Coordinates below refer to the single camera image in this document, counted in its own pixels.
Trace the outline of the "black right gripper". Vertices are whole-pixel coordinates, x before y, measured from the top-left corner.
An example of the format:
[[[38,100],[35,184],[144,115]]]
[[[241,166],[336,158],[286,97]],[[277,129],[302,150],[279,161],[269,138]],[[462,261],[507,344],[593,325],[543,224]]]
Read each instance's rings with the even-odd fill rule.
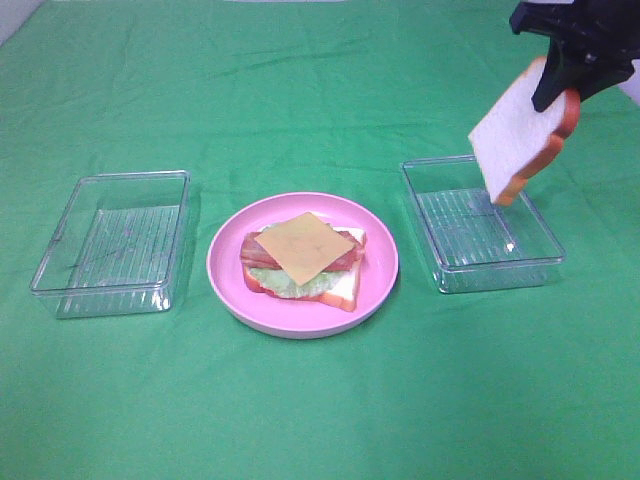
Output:
[[[576,51],[589,58],[634,60],[639,57],[639,3],[630,1],[520,2],[509,24],[512,32],[551,38],[545,66],[531,100],[545,111],[566,89],[581,101],[623,83],[635,73],[631,61],[585,65]]]

